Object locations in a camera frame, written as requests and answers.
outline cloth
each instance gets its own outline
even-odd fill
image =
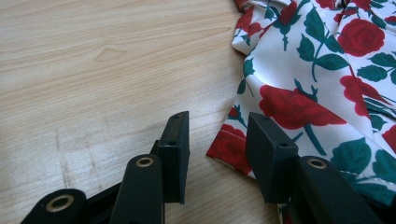
[[[233,47],[247,57],[208,157],[254,177],[249,112],[273,119],[300,156],[332,162],[360,194],[396,195],[396,4],[392,0],[238,1]]]

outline green leaf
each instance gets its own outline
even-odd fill
[[[271,10],[270,8],[267,8],[267,10],[265,10],[264,18],[269,19],[271,21],[274,17],[275,17],[274,11]]]
[[[390,73],[390,80],[392,81],[393,84],[396,85],[396,70],[393,70],[393,71]]]
[[[300,53],[300,58],[307,62],[314,61],[315,47],[312,42],[302,35],[302,39],[300,41],[300,47],[297,48],[297,51]]]
[[[344,53],[343,49],[341,48],[341,46],[338,44],[337,40],[335,40],[334,36],[331,35],[329,36],[324,44],[326,45],[326,47],[331,50],[332,52],[340,52],[340,53]]]
[[[380,81],[387,77],[387,70],[375,65],[368,65],[358,69],[358,77],[364,77],[370,81]]]
[[[253,69],[253,58],[245,60],[244,62],[244,77],[253,75],[255,70]]]
[[[386,116],[390,116],[390,117],[395,116],[394,114],[391,114],[390,112],[388,112],[387,108],[376,100],[373,100],[370,98],[364,98],[364,103],[366,103],[366,107],[369,111],[375,111],[377,113],[380,113],[380,114],[383,114]]]
[[[373,171],[381,179],[396,183],[396,160],[387,151],[378,150],[375,153]]]
[[[304,21],[306,27],[305,31],[310,36],[314,37],[320,43],[324,40],[324,25],[317,11],[312,8],[311,11],[306,15],[306,21]]]
[[[242,39],[245,40],[248,46],[250,46],[250,37],[248,35],[241,35]]]
[[[382,126],[387,123],[386,121],[382,120],[381,117],[379,117],[378,115],[373,114],[370,115],[370,121],[372,122],[373,128],[379,131],[381,131]]]
[[[305,95],[306,97],[308,97],[312,101],[314,101],[316,103],[318,102],[318,97],[317,97],[318,89],[315,89],[315,87],[311,85],[312,94],[309,94],[308,92],[304,91],[303,86],[301,85],[301,83],[296,78],[294,79],[294,84],[296,85],[297,90],[300,93],[302,93],[303,95]]]
[[[349,63],[341,56],[336,54],[326,54],[315,60],[315,63],[327,70],[338,70],[347,67]]]
[[[396,26],[396,21],[385,21],[385,22],[391,26]]]
[[[396,60],[391,54],[378,53],[372,58],[369,58],[372,63],[384,67],[396,67]]]
[[[286,35],[289,33],[290,31],[290,27],[289,25],[282,25],[282,27],[280,27],[279,31],[282,35]]]
[[[360,174],[370,163],[371,149],[365,138],[342,143],[332,150],[332,164],[341,171]]]
[[[279,17],[280,13],[279,13],[279,11],[277,10],[277,8],[276,8],[276,7],[270,7],[270,8],[274,11],[274,13],[276,14],[276,16]]]
[[[352,188],[367,198],[375,199],[385,205],[391,206],[396,192],[379,184],[352,184]]]
[[[242,81],[239,83],[238,87],[238,94],[243,94],[245,92],[245,89],[247,88],[247,82],[245,79],[242,79]]]
[[[382,6],[381,4],[379,4],[379,3],[375,2],[375,1],[372,1],[370,3],[370,6],[375,7],[375,8],[383,8],[384,7],[384,6]]]
[[[382,29],[385,29],[385,27],[387,26],[387,24],[381,19],[381,18],[379,18],[378,16],[376,16],[375,14],[373,14],[373,16],[372,16],[372,22],[375,24],[375,25],[377,25],[377,26],[379,26],[380,28],[382,28]]]

